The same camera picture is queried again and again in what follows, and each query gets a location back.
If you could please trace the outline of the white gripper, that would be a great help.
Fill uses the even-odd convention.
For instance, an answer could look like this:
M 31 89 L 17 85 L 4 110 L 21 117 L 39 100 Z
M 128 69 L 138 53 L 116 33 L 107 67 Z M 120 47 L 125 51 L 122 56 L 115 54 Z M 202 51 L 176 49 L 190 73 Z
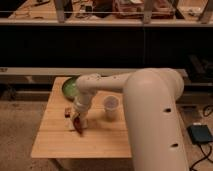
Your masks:
M 78 95 L 75 97 L 73 107 L 75 114 L 73 115 L 73 123 L 81 123 L 81 118 L 84 118 L 91 108 L 92 97 L 87 95 Z

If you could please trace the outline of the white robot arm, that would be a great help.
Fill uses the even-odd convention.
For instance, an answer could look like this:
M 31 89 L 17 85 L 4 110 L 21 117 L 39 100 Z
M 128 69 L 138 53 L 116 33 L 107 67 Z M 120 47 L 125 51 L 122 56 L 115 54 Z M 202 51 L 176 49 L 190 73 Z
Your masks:
M 79 94 L 74 109 L 82 120 L 99 90 L 123 94 L 134 171 L 189 171 L 176 108 L 184 81 L 176 70 L 145 68 L 108 77 L 82 75 L 76 86 Z

